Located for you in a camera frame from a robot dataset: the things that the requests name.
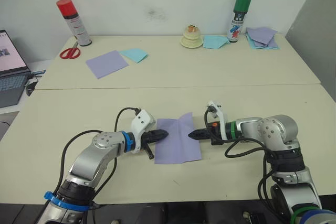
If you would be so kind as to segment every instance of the red scissors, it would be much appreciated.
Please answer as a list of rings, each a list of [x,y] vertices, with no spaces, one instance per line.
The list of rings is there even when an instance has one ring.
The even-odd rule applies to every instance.
[[[62,59],[71,59],[71,60],[78,58],[80,56],[80,50],[77,46],[78,42],[76,42],[73,47],[65,49],[63,52],[60,53],[59,56]]]

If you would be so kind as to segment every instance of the laptop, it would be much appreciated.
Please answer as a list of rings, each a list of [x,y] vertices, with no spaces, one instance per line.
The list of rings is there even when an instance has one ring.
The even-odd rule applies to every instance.
[[[0,30],[0,108],[17,105],[30,70],[5,30]]]

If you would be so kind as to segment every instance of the spray can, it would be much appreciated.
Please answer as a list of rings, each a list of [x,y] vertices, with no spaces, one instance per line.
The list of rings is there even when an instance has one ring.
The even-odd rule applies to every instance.
[[[76,37],[78,44],[87,46],[92,43],[88,32],[86,31],[82,20],[71,0],[59,0],[56,2],[63,18],[67,22],[72,34]]]
[[[227,31],[227,38],[230,42],[238,41],[250,3],[251,0],[236,0],[235,8],[233,9],[233,19]]]

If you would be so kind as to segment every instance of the robotic arm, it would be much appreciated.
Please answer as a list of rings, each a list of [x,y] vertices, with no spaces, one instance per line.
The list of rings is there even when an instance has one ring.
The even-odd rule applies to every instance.
[[[102,132],[94,136],[92,143],[75,160],[57,193],[45,194],[49,202],[37,224],[81,223],[111,160],[123,153],[140,150],[145,150],[149,159],[154,158],[148,144],[168,135],[164,130],[148,131],[154,124],[153,116],[141,110],[132,121],[131,132]]]
[[[210,102],[208,106],[211,106],[214,118],[217,114],[223,114],[220,105]],[[271,168],[276,168],[272,174],[272,179],[276,184],[271,187],[274,209],[278,215],[289,220],[298,209],[306,207],[307,209],[309,207],[322,209],[309,168],[303,162],[297,134],[298,126],[292,118],[286,115],[276,115],[264,119],[253,117],[233,122],[223,123],[220,120],[208,123],[207,129],[195,130],[189,134],[189,137],[196,140],[210,138],[212,145],[222,145],[223,141],[219,141],[220,139],[239,141],[240,138],[254,138],[264,143],[276,154],[276,158],[267,157]]]

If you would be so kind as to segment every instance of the laptop keyboard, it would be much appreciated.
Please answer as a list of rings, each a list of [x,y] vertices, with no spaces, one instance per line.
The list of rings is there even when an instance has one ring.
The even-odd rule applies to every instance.
[[[24,74],[20,76],[11,76],[11,77],[1,78],[0,79],[0,91],[19,88],[25,84],[26,78],[27,76]]]

